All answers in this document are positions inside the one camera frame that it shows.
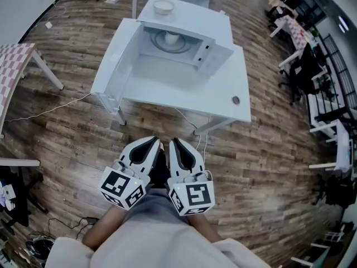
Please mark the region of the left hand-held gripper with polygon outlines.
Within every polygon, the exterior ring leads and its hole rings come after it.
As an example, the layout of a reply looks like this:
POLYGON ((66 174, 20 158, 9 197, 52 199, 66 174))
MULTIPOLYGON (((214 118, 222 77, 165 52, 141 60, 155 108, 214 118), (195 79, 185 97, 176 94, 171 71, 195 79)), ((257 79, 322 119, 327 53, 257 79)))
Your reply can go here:
POLYGON ((160 144, 157 136, 140 138, 123 149, 120 160, 105 168, 99 191, 108 202, 130 210, 146 195, 160 144))

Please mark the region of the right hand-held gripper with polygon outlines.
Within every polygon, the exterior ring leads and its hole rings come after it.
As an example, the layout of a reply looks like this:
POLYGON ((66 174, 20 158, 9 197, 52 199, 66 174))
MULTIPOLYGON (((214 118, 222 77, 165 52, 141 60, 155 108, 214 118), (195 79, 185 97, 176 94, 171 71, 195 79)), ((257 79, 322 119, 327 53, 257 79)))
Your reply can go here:
POLYGON ((196 148, 175 137, 169 144, 169 166, 168 196, 179 216, 203 214, 215 206, 213 180, 203 173, 204 160, 196 148))

